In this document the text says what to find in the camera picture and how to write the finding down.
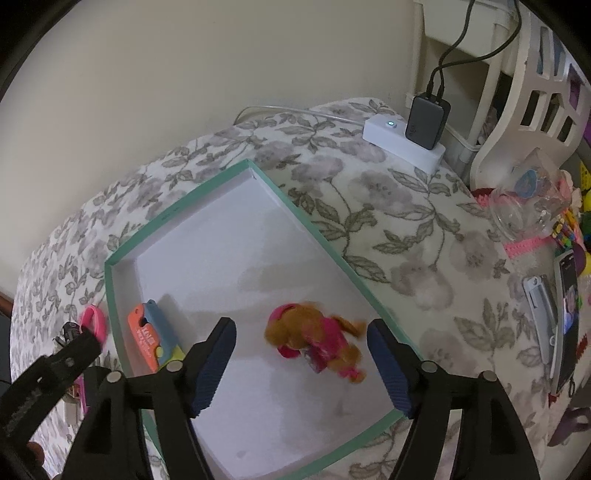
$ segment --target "clear plastic jar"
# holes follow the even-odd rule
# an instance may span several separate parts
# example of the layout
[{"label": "clear plastic jar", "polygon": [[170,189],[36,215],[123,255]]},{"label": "clear plastic jar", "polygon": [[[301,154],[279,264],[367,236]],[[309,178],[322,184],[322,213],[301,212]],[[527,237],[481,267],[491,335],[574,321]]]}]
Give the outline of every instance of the clear plastic jar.
[{"label": "clear plastic jar", "polygon": [[562,182],[566,183],[562,172],[539,148],[534,149],[492,191],[492,220],[512,242],[548,236],[558,215],[570,206],[570,190],[560,188]]}]

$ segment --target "black cable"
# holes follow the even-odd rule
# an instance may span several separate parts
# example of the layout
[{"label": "black cable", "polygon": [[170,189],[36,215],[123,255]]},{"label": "black cable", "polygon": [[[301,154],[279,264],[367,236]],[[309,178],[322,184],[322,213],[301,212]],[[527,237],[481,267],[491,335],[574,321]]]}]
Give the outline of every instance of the black cable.
[{"label": "black cable", "polygon": [[[514,2],[515,2],[515,10],[517,10],[517,19],[518,19],[517,26],[515,27],[515,31],[509,36],[509,38],[507,38],[506,42],[504,42],[503,45],[499,46],[498,48],[494,49],[490,53],[483,55],[481,57],[476,57],[476,58],[468,59],[468,60],[451,61],[449,63],[444,63],[443,65],[438,65],[431,72],[431,78],[429,79],[428,85],[431,85],[433,83],[433,80],[435,79],[435,75],[437,74],[438,71],[441,71],[441,70],[446,69],[448,67],[454,67],[457,65],[465,65],[468,63],[474,63],[477,61],[487,60],[491,57],[494,57],[498,53],[502,52],[504,49],[506,49],[511,44],[511,42],[513,42],[513,40],[515,40],[515,38],[517,37],[517,35],[521,31],[522,18],[521,18],[521,12],[519,11],[519,1],[514,0]],[[439,92],[437,92],[437,96],[438,96],[438,100],[441,100],[441,97],[439,96]]]},{"label": "black cable", "polygon": [[[438,66],[441,66],[443,64],[443,60],[445,60],[445,58],[462,42],[462,40],[464,40],[464,37],[466,36],[466,32],[468,31],[468,25],[470,23],[470,15],[472,13],[472,7],[474,6],[475,2],[476,2],[476,0],[469,1],[468,6],[466,8],[466,18],[464,20],[464,29],[462,30],[462,33],[457,38],[457,40],[452,45],[450,45],[450,47],[445,52],[443,52],[443,54],[439,57],[439,62],[437,63]],[[433,80],[434,80],[434,77],[432,75],[431,81],[427,85],[427,93],[429,94],[429,96],[433,92]],[[443,96],[444,90],[445,90],[445,81],[443,79],[443,70],[439,70],[439,90],[437,91],[437,96],[438,97]]]}]

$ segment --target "blue sticker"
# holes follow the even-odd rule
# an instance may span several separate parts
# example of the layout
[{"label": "blue sticker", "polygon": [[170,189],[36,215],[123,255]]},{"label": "blue sticker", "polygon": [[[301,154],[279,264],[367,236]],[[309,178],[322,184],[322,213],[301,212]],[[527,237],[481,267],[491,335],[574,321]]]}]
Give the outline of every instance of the blue sticker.
[{"label": "blue sticker", "polygon": [[538,184],[538,173],[533,169],[526,171],[515,183],[515,193],[524,199],[534,196]]}]

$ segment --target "gray leaf pattern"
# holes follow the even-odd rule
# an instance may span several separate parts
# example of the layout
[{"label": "gray leaf pattern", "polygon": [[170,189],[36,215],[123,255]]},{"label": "gray leaf pattern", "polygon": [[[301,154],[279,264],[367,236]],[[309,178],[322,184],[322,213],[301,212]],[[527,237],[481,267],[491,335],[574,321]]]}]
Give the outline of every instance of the gray leaf pattern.
[{"label": "gray leaf pattern", "polygon": [[[319,110],[356,121],[395,115],[377,99],[333,102]],[[543,432],[536,430],[542,415],[528,415],[534,394],[537,408],[545,408],[547,379],[531,321],[509,295],[512,265],[488,214],[445,164],[427,175],[365,142],[360,128],[317,115],[285,112],[249,120],[173,148],[67,218],[23,266],[12,335],[28,341],[11,344],[13,378],[88,304],[106,312],[104,262],[112,252],[196,185],[244,158],[310,216],[425,356],[462,375],[495,369],[501,355],[514,359],[514,369],[498,374],[504,385],[514,386],[516,408],[525,411],[529,402],[522,420],[536,455],[543,455]],[[111,335],[100,361],[121,367]],[[527,390],[517,391],[519,385]],[[386,479],[409,425],[397,422],[365,445],[362,456],[353,452],[319,475]],[[458,425],[450,423],[449,438],[457,436]],[[52,411],[34,435],[46,450],[50,475],[61,471],[74,434]],[[168,478],[150,441],[148,451],[154,478]],[[452,462],[453,454],[445,453],[441,467]]]}]

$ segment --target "pink dog outfit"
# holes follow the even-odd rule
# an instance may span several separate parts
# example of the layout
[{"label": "pink dog outfit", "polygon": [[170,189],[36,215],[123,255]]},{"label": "pink dog outfit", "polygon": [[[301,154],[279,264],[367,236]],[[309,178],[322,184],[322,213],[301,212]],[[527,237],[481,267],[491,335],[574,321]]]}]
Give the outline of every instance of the pink dog outfit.
[{"label": "pink dog outfit", "polygon": [[[269,316],[269,323],[276,322],[281,318],[286,310],[294,308],[297,305],[297,303],[287,303],[277,307],[271,312],[271,315]],[[321,322],[322,329],[325,333],[322,342],[314,342],[311,337],[309,337],[309,335],[306,335],[305,332],[302,332],[304,339],[306,339],[306,341],[310,344],[310,347],[305,349],[306,351],[304,355],[308,357],[312,368],[314,368],[316,372],[321,372],[324,370],[327,363],[330,360],[338,358],[340,350],[349,344],[343,335],[340,324],[337,320],[332,317],[323,317]],[[280,346],[277,351],[284,358],[296,358],[301,355],[299,350],[289,348],[287,345]],[[350,367],[342,369],[337,373],[342,378],[351,378],[354,380],[361,373],[361,371],[355,367]]]}]

